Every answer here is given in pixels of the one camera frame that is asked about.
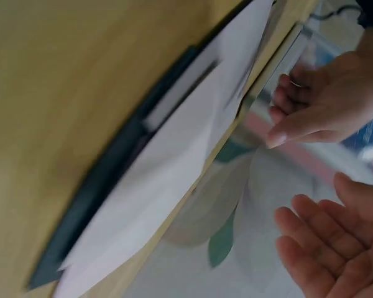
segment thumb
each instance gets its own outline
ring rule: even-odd
[[[373,185],[354,182],[343,173],[334,176],[334,188],[348,209],[361,219],[373,223]]]
[[[287,141],[324,130],[327,121],[326,111],[320,107],[307,107],[281,120],[269,131],[265,142],[268,148],[275,148]]]

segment right hand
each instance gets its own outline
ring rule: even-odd
[[[361,46],[328,65],[309,70],[296,66],[279,78],[270,116],[275,126],[267,146],[289,140],[340,142],[373,119],[373,29]],[[299,88],[291,83],[303,86]]]

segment left hand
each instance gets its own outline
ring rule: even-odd
[[[345,207],[299,195],[281,207],[277,249],[306,298],[373,298],[373,186],[337,174]]]

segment sleeve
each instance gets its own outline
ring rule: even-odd
[[[358,23],[364,28],[373,27],[373,0],[356,0],[362,8]]]

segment finger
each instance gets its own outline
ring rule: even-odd
[[[344,259],[327,247],[289,208],[277,209],[275,221],[283,235],[292,237],[333,276],[338,276],[342,272]]]
[[[361,219],[373,223],[373,186],[354,182],[345,174],[337,173],[334,188],[347,208],[354,210]]]
[[[342,226],[345,231],[360,241],[365,248],[370,248],[373,244],[373,225],[363,221],[356,213],[351,212],[344,206],[333,201],[323,200],[319,206],[329,216]]]
[[[345,260],[353,259],[365,250],[358,240],[341,228],[309,197],[295,196],[292,206],[314,233]]]
[[[290,85],[290,77],[287,74],[281,74],[278,80],[279,86],[287,88]]]
[[[275,125],[267,135],[269,148],[277,147],[289,140],[325,130],[328,115],[320,107],[307,107],[294,112]]]
[[[312,99],[312,90],[310,88],[296,86],[296,82],[291,81],[290,77],[285,74],[279,77],[279,86],[294,102],[307,104]]]
[[[281,120],[283,120],[286,117],[285,113],[283,113],[278,107],[274,106],[269,108],[269,115],[274,124],[278,124]]]
[[[318,79],[318,71],[306,65],[297,64],[290,72],[290,79],[306,88],[313,88]]]
[[[304,249],[288,236],[277,242],[279,257],[295,283],[306,298],[323,298],[334,285],[334,278]]]
[[[284,114],[289,115],[294,112],[293,102],[287,97],[286,91],[283,87],[277,87],[274,92],[274,104]]]

